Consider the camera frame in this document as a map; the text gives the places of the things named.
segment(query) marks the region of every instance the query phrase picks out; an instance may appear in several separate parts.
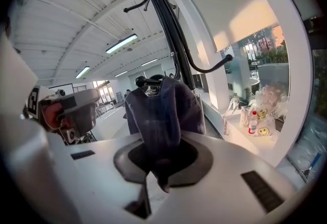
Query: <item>glass wall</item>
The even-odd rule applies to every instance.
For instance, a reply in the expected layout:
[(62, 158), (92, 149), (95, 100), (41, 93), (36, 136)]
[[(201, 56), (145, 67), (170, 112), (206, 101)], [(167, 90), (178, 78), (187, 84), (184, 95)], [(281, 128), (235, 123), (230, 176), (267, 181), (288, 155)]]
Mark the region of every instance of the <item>glass wall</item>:
[(243, 104), (248, 104), (265, 85), (288, 94), (288, 54), (279, 24), (259, 30), (220, 53), (223, 58), (227, 54), (233, 56), (233, 61), (225, 64), (230, 98), (236, 93)]
[(299, 172), (312, 166), (308, 181), (322, 169), (327, 149), (327, 50), (313, 50), (312, 54), (314, 84), (309, 112), (301, 134), (288, 154)]
[(114, 94), (112, 88), (108, 86), (109, 80), (99, 80), (93, 81), (93, 86), (95, 89), (98, 89), (101, 94), (100, 103), (106, 103), (114, 99)]

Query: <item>fluorescent light fixture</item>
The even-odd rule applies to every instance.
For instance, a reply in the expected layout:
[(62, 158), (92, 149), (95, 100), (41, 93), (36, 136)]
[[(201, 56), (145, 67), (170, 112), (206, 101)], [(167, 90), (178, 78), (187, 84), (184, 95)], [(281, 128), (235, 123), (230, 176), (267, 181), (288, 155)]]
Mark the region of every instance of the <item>fluorescent light fixture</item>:
[(80, 78), (82, 77), (82, 75), (89, 69), (90, 67), (89, 66), (86, 66), (77, 76), (76, 78)]
[(147, 63), (142, 64), (141, 66), (145, 66), (145, 65), (150, 64), (150, 63), (153, 63), (153, 62), (155, 62), (157, 60), (158, 60), (157, 58), (156, 59), (153, 59), (153, 60), (151, 60), (151, 61), (149, 61)]
[(119, 41), (115, 45), (113, 45), (110, 48), (108, 48), (106, 50), (106, 53), (110, 54), (110, 53), (114, 52), (116, 49), (119, 49), (123, 45), (125, 45), (125, 44), (127, 44), (127, 43), (129, 43), (129, 42), (131, 42), (131, 41), (133, 41), (135, 39), (137, 39), (137, 35), (136, 34), (130, 35), (127, 38), (124, 38), (123, 40)]
[(124, 71), (124, 72), (121, 72), (121, 73), (119, 73), (118, 75), (116, 75), (115, 77), (118, 77), (118, 76), (120, 76), (120, 75), (122, 75), (122, 74), (125, 74), (127, 71)]

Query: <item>snack package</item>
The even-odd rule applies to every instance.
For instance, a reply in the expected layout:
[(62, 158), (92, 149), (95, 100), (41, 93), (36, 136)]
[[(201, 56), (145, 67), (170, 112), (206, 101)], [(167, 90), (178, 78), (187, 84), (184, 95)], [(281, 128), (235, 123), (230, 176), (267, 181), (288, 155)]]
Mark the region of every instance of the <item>snack package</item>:
[(258, 122), (255, 136), (273, 136), (276, 131), (275, 119), (271, 116), (266, 116)]

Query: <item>white pillar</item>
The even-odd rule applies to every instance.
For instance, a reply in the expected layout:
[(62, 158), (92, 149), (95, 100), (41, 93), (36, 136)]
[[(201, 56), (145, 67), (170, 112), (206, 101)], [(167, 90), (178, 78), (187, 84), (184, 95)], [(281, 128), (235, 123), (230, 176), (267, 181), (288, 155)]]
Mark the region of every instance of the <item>white pillar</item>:
[(230, 62), (233, 91), (241, 98), (246, 99), (246, 88), (251, 90), (250, 69), (247, 61), (247, 54), (237, 43), (231, 45), (233, 60)]
[[(192, 0), (174, 1), (177, 3), (191, 31), (203, 68), (212, 68), (222, 60), (222, 57), (220, 53), (217, 52), (216, 45), (207, 29), (204, 19)], [(206, 79), (208, 82), (211, 104), (218, 109), (227, 108), (229, 98), (225, 69), (221, 67), (214, 72), (207, 73)]]

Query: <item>yellow smiley face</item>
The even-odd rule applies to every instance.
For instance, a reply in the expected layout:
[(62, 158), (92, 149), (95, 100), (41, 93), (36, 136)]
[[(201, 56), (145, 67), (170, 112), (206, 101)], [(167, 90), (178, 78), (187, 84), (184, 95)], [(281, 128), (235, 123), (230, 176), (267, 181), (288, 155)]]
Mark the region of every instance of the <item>yellow smiley face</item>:
[(269, 128), (267, 127), (259, 128), (258, 133), (262, 136), (267, 136), (269, 134)]
[(266, 109), (261, 109), (259, 112), (258, 112), (258, 117), (259, 117), (259, 120), (262, 120), (266, 117), (266, 114), (267, 114), (267, 110)]

